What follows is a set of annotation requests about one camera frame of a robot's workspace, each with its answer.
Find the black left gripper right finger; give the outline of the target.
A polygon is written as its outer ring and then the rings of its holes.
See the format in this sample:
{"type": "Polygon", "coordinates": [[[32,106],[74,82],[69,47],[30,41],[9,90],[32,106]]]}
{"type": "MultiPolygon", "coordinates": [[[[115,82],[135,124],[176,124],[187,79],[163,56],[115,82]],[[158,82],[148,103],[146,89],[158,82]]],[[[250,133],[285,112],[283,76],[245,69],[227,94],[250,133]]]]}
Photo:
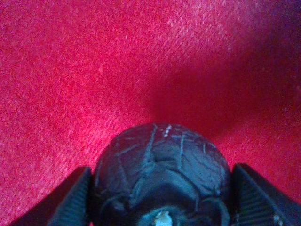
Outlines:
{"type": "Polygon", "coordinates": [[[301,205],[244,163],[232,172],[233,226],[299,226],[301,205]]]}

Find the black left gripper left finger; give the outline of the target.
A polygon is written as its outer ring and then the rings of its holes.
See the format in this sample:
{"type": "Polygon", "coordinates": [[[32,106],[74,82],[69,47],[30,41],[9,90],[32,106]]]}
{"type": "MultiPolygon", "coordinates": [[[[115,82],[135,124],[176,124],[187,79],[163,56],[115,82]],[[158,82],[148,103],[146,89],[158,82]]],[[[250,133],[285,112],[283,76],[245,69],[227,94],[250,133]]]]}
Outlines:
{"type": "Polygon", "coordinates": [[[89,167],[76,168],[54,191],[11,226],[88,226],[89,167]]]}

